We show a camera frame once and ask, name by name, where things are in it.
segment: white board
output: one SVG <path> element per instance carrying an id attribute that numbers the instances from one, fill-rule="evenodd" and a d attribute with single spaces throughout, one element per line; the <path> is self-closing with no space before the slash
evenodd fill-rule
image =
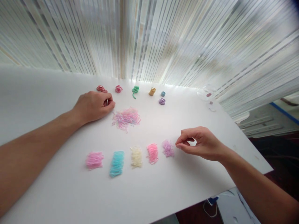
<path id="1" fill-rule="evenodd" d="M 247 137 L 216 103 L 211 112 L 196 95 L 197 89 L 129 80 L 104 79 L 50 70 L 1 67 L 0 144 L 37 128 L 70 110 L 80 94 L 98 85 L 112 93 L 114 111 L 137 108 L 139 126 L 128 133 L 111 126 L 113 114 L 78 130 L 56 153 L 23 197 L 1 223 L 151 223 L 235 186 L 224 167 L 214 161 L 175 149 L 162 154 L 161 143 L 172 143 L 185 128 L 208 127 L 262 173 L 272 170 Z M 121 85 L 120 94 L 114 92 Z M 134 85 L 140 87 L 136 100 Z M 151 87 L 156 88 L 149 96 Z M 160 105 L 161 91 L 166 92 Z M 151 165 L 146 146 L 156 143 L 159 161 Z M 143 167 L 132 169 L 130 147 L 138 145 Z M 111 179 L 114 151 L 125 151 L 123 174 Z M 103 168 L 88 171 L 90 151 L 102 151 Z"/>

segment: vertical blind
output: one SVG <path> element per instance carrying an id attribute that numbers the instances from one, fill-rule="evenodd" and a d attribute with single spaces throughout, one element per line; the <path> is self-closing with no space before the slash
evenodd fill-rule
<path id="1" fill-rule="evenodd" d="M 1 0 L 0 63 L 201 88 L 234 117 L 299 89 L 288 0 Z"/>

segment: hand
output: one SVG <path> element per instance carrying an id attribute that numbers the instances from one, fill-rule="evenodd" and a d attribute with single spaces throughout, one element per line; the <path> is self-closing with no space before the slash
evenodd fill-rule
<path id="1" fill-rule="evenodd" d="M 189 142 L 194 142 L 194 140 L 197 141 L 196 146 L 190 146 Z M 220 161 L 232 151 L 205 127 L 182 130 L 181 136 L 175 145 L 185 153 L 201 156 L 212 161 Z"/>
<path id="2" fill-rule="evenodd" d="M 105 117 L 113 110 L 114 106 L 115 102 L 111 93 L 90 91 L 79 97 L 71 112 L 84 125 Z"/>

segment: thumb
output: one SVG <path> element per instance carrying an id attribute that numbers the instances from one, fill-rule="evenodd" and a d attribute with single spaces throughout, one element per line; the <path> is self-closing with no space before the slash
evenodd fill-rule
<path id="1" fill-rule="evenodd" d="M 194 146 L 188 146 L 183 143 L 177 144 L 176 147 L 188 154 L 192 154 L 192 152 L 194 151 Z"/>

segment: wrist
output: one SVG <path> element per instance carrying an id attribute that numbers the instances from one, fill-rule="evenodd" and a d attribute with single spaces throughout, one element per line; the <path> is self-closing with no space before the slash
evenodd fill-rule
<path id="1" fill-rule="evenodd" d="M 74 110 L 70 110 L 59 117 L 61 117 L 65 121 L 67 126 L 71 126 L 77 129 L 86 124 L 86 122 L 84 122 L 79 114 L 77 114 Z"/>
<path id="2" fill-rule="evenodd" d="M 222 154 L 218 161 L 224 167 L 226 167 L 230 163 L 233 163 L 235 160 L 237 160 L 239 158 L 239 155 L 236 152 L 234 152 L 233 150 L 231 150 L 229 147 L 227 147 L 224 144 L 221 145 L 220 150 L 221 150 Z"/>

